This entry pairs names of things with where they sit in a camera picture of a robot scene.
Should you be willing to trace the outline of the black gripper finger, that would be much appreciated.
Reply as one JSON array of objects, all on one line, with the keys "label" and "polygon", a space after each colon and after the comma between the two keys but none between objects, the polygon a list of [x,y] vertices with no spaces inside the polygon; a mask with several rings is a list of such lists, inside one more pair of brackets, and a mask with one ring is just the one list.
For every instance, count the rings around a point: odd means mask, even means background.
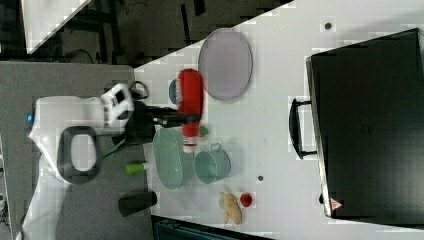
[{"label": "black gripper finger", "polygon": [[146,112],[152,116],[156,125],[163,127],[178,127],[191,123],[199,123],[199,114],[181,113],[177,109],[169,107],[147,106]]}]

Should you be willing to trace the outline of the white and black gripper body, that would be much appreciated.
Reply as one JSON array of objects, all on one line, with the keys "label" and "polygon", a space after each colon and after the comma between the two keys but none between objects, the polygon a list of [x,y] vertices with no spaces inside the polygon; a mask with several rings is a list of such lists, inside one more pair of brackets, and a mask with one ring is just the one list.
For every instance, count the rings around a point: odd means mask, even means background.
[{"label": "white and black gripper body", "polygon": [[147,144],[151,143],[156,132],[151,116],[146,112],[144,100],[150,95],[144,83],[132,83],[129,92],[133,100],[133,111],[126,113],[128,122],[125,131],[119,136],[113,136],[112,142],[118,144]]}]

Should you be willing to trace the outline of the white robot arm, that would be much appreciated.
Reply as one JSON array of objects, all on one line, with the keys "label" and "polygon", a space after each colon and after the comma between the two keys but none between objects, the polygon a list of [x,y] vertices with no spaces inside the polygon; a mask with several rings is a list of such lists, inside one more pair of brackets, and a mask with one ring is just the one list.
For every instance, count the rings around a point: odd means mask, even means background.
[{"label": "white robot arm", "polygon": [[15,240],[56,240],[56,225],[72,185],[97,177],[99,139],[111,137],[117,149],[151,143],[155,127],[198,123],[199,113],[145,105],[133,84],[118,83],[98,97],[49,96],[35,102],[29,139],[40,151],[35,192]]}]

